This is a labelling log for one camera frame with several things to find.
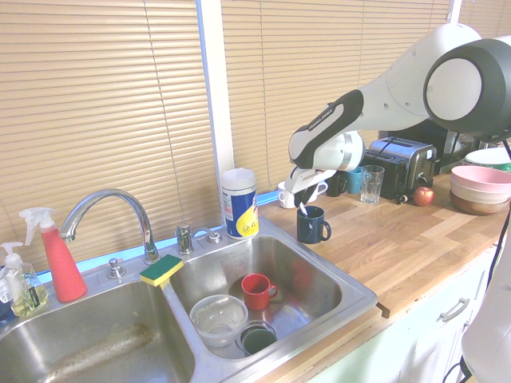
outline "clear glass bowl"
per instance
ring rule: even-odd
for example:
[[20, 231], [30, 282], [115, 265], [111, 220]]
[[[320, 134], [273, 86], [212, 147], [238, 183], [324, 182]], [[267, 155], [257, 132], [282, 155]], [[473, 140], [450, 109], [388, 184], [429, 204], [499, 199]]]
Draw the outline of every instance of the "clear glass bowl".
[[223, 347], [240, 334], [247, 323], [248, 310], [238, 298], [218, 294], [196, 303], [189, 317], [205, 344]]

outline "faucet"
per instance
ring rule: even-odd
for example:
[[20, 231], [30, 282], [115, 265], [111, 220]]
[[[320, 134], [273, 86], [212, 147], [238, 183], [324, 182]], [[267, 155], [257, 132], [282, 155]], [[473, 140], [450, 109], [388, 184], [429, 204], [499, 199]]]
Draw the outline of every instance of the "faucet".
[[200, 229], [198, 229], [195, 234], [193, 235], [194, 237], [197, 236], [198, 233], [200, 233], [201, 231], [206, 231], [207, 232], [207, 238], [206, 240], [209, 242], [209, 243], [219, 243], [221, 240], [222, 240], [222, 236], [218, 233], [215, 233], [213, 231], [211, 231], [210, 229], [208, 229], [207, 227], [201, 227]]
[[214, 233], [213, 231], [209, 230], [207, 227], [201, 227], [199, 230], [195, 232], [194, 235], [192, 235], [192, 232], [190, 231], [190, 225], [185, 223], [182, 227], [176, 227], [176, 238], [177, 238], [177, 246], [179, 247], [179, 253], [180, 254], [190, 254], [193, 251], [192, 246], [192, 238], [194, 238], [197, 233], [200, 233], [201, 231], [207, 232], [207, 238], [206, 240], [209, 243], [219, 243], [222, 240], [222, 236], [218, 233]]
[[145, 248], [145, 263], [150, 265], [155, 263], [160, 256], [153, 240], [153, 233], [151, 232], [151, 225], [149, 218], [141, 203], [131, 194], [120, 189], [103, 189], [96, 191], [91, 195], [86, 196], [77, 206], [69, 213], [61, 227], [60, 236], [66, 242], [73, 241], [77, 234], [77, 226], [80, 223], [85, 213], [100, 199], [105, 197], [116, 196], [126, 201], [132, 207], [137, 215], [138, 223], [141, 226], [142, 239], [144, 240]]
[[190, 254], [193, 251], [190, 225], [185, 223], [182, 227], [176, 227], [176, 238], [179, 254]]

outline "faucet handle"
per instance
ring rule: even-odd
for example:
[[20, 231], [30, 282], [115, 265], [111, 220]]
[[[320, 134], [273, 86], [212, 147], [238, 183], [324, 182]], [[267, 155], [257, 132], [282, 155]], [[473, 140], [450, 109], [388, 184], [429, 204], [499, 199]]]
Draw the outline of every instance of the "faucet handle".
[[107, 277], [109, 279], [119, 279], [124, 274], [126, 274], [126, 269], [124, 267], [120, 267], [117, 264], [117, 258], [110, 259], [109, 263], [110, 263], [110, 267], [111, 267], [110, 272], [107, 275]]
[[190, 225], [185, 223], [182, 227], [176, 227], [176, 239], [180, 254], [190, 254], [193, 251]]

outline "sponge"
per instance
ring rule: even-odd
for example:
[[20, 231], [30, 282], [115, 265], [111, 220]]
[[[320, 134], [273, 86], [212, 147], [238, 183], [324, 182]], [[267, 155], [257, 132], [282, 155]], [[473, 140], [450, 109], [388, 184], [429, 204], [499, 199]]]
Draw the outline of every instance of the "sponge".
[[171, 275], [183, 267], [183, 261], [173, 255], [167, 254], [158, 262], [141, 272], [141, 280], [151, 286], [159, 286], [167, 281]]

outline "double sink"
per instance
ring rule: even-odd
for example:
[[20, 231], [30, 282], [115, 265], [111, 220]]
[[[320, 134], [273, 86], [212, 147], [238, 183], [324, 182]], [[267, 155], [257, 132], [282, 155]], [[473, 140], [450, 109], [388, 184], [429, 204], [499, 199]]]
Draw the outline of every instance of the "double sink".
[[[0, 381], [9, 383], [216, 383], [261, 378], [376, 304], [376, 295], [290, 235], [259, 218], [256, 237], [217, 244], [194, 239], [195, 250], [161, 289], [140, 281], [144, 257], [83, 274], [88, 292], [51, 302], [34, 316], [0, 329]], [[178, 256], [177, 248], [160, 250]], [[270, 304], [249, 310], [248, 329], [264, 327], [277, 342], [247, 356], [240, 340], [206, 346], [188, 318], [213, 294], [243, 300], [241, 279], [269, 277], [279, 288]]]

